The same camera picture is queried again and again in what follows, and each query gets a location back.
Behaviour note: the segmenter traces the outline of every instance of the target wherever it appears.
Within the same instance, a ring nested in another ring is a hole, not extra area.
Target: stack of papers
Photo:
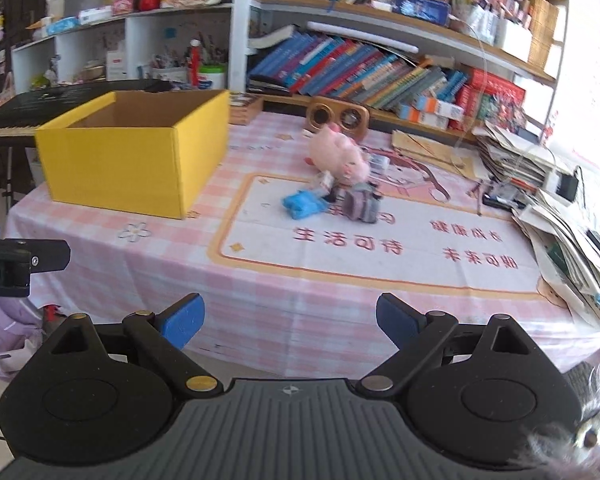
[[[535,191],[553,168],[571,173],[567,165],[547,148],[489,122],[484,128],[474,128],[474,135],[484,165],[501,182],[510,180],[517,187]]]
[[[513,216],[531,240],[542,277],[574,319],[600,328],[600,251],[585,234],[578,205],[539,190]]]

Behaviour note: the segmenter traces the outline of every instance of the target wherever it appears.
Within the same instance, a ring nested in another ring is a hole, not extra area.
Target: wooden speaker
[[[369,129],[369,110],[340,99],[314,97],[306,109],[304,127],[315,133],[327,123],[336,123],[344,134],[362,142]]]

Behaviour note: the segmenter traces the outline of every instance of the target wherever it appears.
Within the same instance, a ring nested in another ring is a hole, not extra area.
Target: pink plush toy
[[[337,124],[326,124],[309,141],[310,163],[329,171],[339,182],[354,186],[366,182],[371,173],[370,155],[340,131]]]

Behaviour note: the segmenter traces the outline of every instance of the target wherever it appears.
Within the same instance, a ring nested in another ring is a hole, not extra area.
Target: bag
[[[0,378],[22,369],[42,344],[42,318],[29,300],[0,298]]]
[[[6,102],[16,97],[16,88],[13,83],[13,75],[11,72],[4,78],[4,85],[2,86],[2,92],[0,92],[0,107]]]

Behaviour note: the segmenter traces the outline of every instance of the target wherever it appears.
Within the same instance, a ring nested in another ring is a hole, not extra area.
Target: table
[[[545,299],[515,225],[496,210],[475,214],[470,180],[394,168],[378,224],[337,207],[293,222],[280,199],[316,173],[302,124],[262,113],[232,126],[227,156],[183,221],[57,203],[38,187],[10,212],[6,236],[64,238],[72,261],[33,276],[30,300],[115,322],[199,292],[206,319],[189,347],[281,376],[359,378],[395,352],[376,326],[382,292],[461,322],[511,314],[561,370],[600,347],[600,330]],[[365,139],[389,143],[381,132]]]

